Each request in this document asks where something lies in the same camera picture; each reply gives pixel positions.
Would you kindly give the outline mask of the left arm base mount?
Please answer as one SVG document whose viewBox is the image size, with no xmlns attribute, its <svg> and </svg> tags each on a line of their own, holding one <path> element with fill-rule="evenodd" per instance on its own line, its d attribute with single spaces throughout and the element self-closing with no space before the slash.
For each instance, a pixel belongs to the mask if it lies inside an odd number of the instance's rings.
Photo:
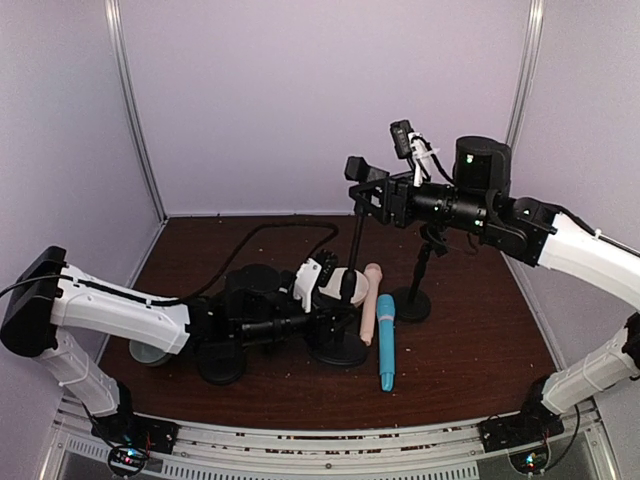
<svg viewBox="0 0 640 480">
<path fill-rule="evenodd" d="M 83 406 L 92 430 L 108 447 L 107 466 L 117 478 L 138 475 L 152 453 L 171 454 L 179 430 L 175 422 L 152 419 L 133 412 L 130 390 L 117 383 L 120 403 L 113 415 L 96 417 Z"/>
</svg>

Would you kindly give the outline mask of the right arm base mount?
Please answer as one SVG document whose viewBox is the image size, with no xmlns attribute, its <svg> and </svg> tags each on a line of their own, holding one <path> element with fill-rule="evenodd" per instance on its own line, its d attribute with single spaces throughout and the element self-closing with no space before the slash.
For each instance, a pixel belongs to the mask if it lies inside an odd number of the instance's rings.
<svg viewBox="0 0 640 480">
<path fill-rule="evenodd" d="M 517 413 L 492 415 L 478 424 L 478 430 L 486 453 L 536 443 L 537 447 L 529 451 L 509 455 L 518 473 L 532 477 L 551 466 L 549 439 L 562 434 L 564 425 L 560 416 L 547 410 L 540 400 L 528 399 Z"/>
</svg>

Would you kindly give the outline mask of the blue microphone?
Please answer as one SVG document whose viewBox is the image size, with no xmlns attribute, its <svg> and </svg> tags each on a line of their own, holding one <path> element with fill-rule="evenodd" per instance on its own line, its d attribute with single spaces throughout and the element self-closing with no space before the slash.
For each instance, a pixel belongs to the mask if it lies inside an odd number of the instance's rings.
<svg viewBox="0 0 640 480">
<path fill-rule="evenodd" d="M 376 319 L 380 384 L 383 392 L 390 393 L 395 381 L 395 301 L 391 294 L 379 296 Z"/>
</svg>

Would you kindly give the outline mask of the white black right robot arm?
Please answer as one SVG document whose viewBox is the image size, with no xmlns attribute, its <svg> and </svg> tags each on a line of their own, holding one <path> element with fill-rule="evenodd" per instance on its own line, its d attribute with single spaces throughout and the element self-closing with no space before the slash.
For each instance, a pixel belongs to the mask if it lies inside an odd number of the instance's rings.
<svg viewBox="0 0 640 480">
<path fill-rule="evenodd" d="M 345 178 L 358 212 L 404 228 L 420 221 L 436 232 L 464 231 L 532 267 L 576 277 L 639 305 L 639 254 L 589 227 L 568 209 L 530 197 L 512 198 L 511 149 L 482 136 L 455 144 L 453 176 L 446 184 L 414 181 L 411 172 L 392 175 L 351 156 Z M 603 346 L 572 366 L 535 382 L 520 417 L 556 419 L 576 404 L 625 379 L 639 376 L 639 316 Z"/>
</svg>

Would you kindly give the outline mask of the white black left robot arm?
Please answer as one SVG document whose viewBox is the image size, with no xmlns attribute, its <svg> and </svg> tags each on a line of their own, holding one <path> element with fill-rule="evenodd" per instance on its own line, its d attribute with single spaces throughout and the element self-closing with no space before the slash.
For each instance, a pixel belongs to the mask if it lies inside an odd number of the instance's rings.
<svg viewBox="0 0 640 480">
<path fill-rule="evenodd" d="M 50 246 L 5 289 L 1 342 L 42 364 L 99 425 L 127 430 L 136 421 L 130 390 L 96 365 L 74 329 L 128 339 L 161 358 L 191 348 L 201 377 L 227 385 L 243 374 L 254 344 L 300 336 L 313 352 L 335 351 L 356 315 L 358 284 L 348 269 L 340 292 L 327 295 L 336 275 L 336 257 L 319 242 L 294 272 L 224 263 L 212 278 L 220 292 L 206 283 L 168 298 L 104 282 L 69 264 L 63 248 Z"/>
</svg>

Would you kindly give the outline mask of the black front microphone stand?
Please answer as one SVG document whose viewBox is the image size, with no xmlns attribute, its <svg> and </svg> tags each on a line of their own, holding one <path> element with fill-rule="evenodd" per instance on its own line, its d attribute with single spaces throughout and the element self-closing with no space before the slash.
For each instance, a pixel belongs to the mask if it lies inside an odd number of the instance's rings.
<svg viewBox="0 0 640 480">
<path fill-rule="evenodd" d="M 389 174 L 387 171 L 371 166 L 367 161 L 359 156 L 350 156 L 346 161 L 344 176 L 352 182 L 353 186 L 364 182 L 370 178 Z M 343 275 L 342 299 L 348 301 L 354 292 L 356 280 L 356 264 L 361 250 L 361 242 L 364 233 L 365 220 L 369 216 L 359 216 L 355 210 L 355 225 L 350 243 L 349 256 L 347 261 L 347 271 Z M 355 320 L 360 316 L 360 310 L 356 314 Z M 347 326 L 340 331 L 333 341 L 319 349 L 312 349 L 312 356 L 324 363 L 340 367 L 354 367 L 364 363 L 367 358 L 367 346 L 360 339 L 359 335 L 349 330 Z"/>
</svg>

